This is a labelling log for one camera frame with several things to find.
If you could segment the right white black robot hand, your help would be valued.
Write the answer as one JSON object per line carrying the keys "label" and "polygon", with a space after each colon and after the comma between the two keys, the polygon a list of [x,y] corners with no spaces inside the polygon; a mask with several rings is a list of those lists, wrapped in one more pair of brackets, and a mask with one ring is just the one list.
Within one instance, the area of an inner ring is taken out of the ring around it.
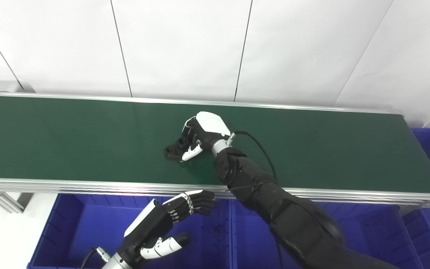
{"label": "right white black robot hand", "polygon": [[211,112],[198,112],[185,122],[181,132],[181,136],[188,141],[188,146],[180,161],[191,160],[204,151],[218,155],[229,147],[227,141],[231,134],[220,116]]}

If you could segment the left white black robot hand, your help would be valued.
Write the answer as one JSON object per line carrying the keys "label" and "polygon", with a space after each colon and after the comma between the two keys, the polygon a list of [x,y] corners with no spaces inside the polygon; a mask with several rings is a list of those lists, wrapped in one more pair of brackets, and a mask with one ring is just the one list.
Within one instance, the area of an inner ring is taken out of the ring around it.
{"label": "left white black robot hand", "polygon": [[215,194],[208,190],[186,191],[159,203],[152,199],[129,225],[111,262],[122,269],[140,269],[148,260],[170,255],[191,241],[188,232],[167,234],[174,224],[193,214],[209,216],[215,207]]}

